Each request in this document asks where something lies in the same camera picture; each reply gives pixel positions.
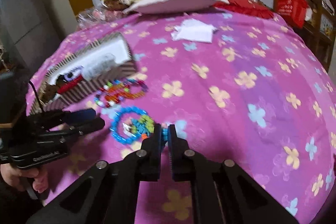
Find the person's left hand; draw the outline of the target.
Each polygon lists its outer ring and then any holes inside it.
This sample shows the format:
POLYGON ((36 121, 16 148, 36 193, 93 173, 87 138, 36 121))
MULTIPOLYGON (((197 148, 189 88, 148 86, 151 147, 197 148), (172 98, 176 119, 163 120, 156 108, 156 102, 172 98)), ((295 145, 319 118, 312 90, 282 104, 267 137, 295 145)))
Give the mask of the person's left hand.
POLYGON ((33 190, 42 193, 49 187, 48 172, 44 167, 21 170, 11 164, 1 165, 1 176, 6 184, 19 191, 25 191, 23 178, 33 178, 33 190))

